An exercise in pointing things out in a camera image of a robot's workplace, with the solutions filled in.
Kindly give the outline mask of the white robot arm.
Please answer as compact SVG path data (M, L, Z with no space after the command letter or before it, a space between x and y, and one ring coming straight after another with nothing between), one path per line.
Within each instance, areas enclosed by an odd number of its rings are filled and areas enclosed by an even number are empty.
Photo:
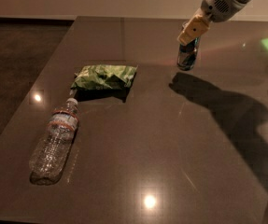
M183 25L177 40L188 45L206 33L212 22L224 22L232 18L251 0L202 0L190 20Z

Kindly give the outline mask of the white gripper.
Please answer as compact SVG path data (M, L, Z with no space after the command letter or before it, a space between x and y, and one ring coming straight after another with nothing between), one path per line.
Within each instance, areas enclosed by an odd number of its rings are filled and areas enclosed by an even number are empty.
M227 21L244 6L245 4L237 0L203 0L201 4L203 16L196 14L183 25L183 30L177 38L178 42L184 46L188 45L209 30L211 21Z

